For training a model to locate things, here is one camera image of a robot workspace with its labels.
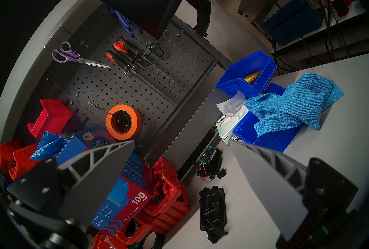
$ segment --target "scissor blade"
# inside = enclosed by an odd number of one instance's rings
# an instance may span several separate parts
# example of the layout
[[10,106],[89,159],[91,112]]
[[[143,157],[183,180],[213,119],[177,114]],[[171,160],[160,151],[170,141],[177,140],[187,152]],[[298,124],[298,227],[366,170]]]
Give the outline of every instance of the scissor blade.
[[102,67],[102,68],[110,68],[109,65],[99,63],[99,62],[94,62],[92,60],[84,59],[84,58],[81,58],[81,57],[77,58],[76,61],[79,62],[79,63],[88,64],[88,65],[92,65],[92,66],[97,66],[97,67]]
[[98,63],[93,63],[93,62],[86,62],[85,64],[102,67],[102,68],[110,68],[110,66],[106,64],[98,64]]

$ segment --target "orange tape roll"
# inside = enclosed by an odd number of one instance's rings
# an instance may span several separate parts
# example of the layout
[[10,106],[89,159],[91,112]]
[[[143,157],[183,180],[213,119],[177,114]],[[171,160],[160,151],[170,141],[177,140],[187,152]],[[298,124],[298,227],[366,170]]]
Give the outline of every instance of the orange tape roll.
[[110,135],[118,140],[128,140],[138,134],[141,129],[141,116],[136,109],[128,105],[117,105],[109,112],[124,118],[123,125],[115,116],[106,117],[106,127]]

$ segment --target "blue storage bin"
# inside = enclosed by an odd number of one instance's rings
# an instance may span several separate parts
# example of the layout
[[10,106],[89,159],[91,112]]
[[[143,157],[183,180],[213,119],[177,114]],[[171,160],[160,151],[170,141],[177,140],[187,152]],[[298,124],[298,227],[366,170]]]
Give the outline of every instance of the blue storage bin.
[[[270,85],[264,91],[264,94],[272,92],[282,96],[285,90],[285,88],[277,84],[270,83]],[[302,127],[301,125],[292,129],[271,132],[264,134],[258,138],[258,135],[254,128],[254,125],[257,122],[259,122],[259,119],[249,111],[245,115],[245,117],[238,123],[236,128],[233,130],[233,133],[248,144],[266,147],[272,150],[277,150],[279,152],[283,152],[287,148],[287,146],[290,144],[290,142],[293,140],[293,138],[297,135],[298,131]]]
[[[215,87],[222,89],[230,98],[236,95],[237,90],[241,91],[245,97],[255,97],[263,91],[276,68],[273,59],[261,51],[256,51],[232,64]],[[243,79],[245,76],[260,70],[262,72],[254,85]]]

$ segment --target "red storage bin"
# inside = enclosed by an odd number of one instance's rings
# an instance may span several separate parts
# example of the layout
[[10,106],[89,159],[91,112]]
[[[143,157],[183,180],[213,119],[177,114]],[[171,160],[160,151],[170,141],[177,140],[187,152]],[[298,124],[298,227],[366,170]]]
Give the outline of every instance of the red storage bin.
[[40,99],[40,102],[44,109],[36,123],[27,124],[28,130],[35,138],[42,138],[46,131],[56,135],[61,134],[65,124],[74,113],[63,104],[62,100]]
[[0,170],[3,173],[8,172],[16,166],[13,152],[23,148],[19,140],[10,141],[0,145]]
[[33,166],[39,161],[31,161],[31,155],[36,151],[37,144],[25,147],[23,149],[17,150],[13,153],[14,160],[16,161],[16,166],[9,169],[10,177],[13,180],[21,177],[22,174],[29,171]]
[[168,183],[168,193],[163,194],[163,198],[160,202],[154,202],[151,199],[143,207],[143,210],[151,216],[157,216],[159,213],[166,212],[172,206],[182,194],[182,190],[180,189],[180,182],[175,168],[164,160],[163,157],[160,157],[152,168],[157,172],[162,171],[162,174],[159,175],[158,178]]
[[151,215],[147,214],[144,210],[140,210],[134,219],[140,223],[140,227],[137,228],[136,232],[131,237],[126,237],[124,235],[128,226],[126,224],[114,237],[109,238],[111,244],[118,244],[118,241],[120,241],[125,245],[132,245],[134,242],[140,242],[150,232],[153,227],[152,221],[154,220]]
[[117,249],[126,249],[134,242],[140,242],[151,230],[160,234],[167,234],[178,222],[190,212],[186,187],[179,183],[181,196],[173,203],[166,213],[160,213],[155,217],[144,210],[140,210],[135,219],[140,223],[140,227],[131,237],[124,235],[128,225],[125,225],[114,237],[109,238],[109,242]]
[[181,196],[173,203],[173,205],[165,213],[160,213],[155,217],[151,230],[160,234],[167,234],[178,222],[184,218],[186,213],[190,212],[188,204],[188,196],[186,187],[180,183],[182,190]]
[[105,234],[101,234],[100,232],[95,236],[95,245],[93,249],[110,249],[110,244],[105,242]]

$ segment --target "green circuit board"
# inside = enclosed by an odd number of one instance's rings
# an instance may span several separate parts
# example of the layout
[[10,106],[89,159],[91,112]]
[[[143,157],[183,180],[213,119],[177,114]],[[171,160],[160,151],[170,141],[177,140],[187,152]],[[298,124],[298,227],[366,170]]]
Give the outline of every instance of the green circuit board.
[[213,156],[215,155],[215,152],[218,148],[214,148],[213,146],[209,146],[208,150],[203,154],[203,157],[200,159],[201,164],[208,164]]

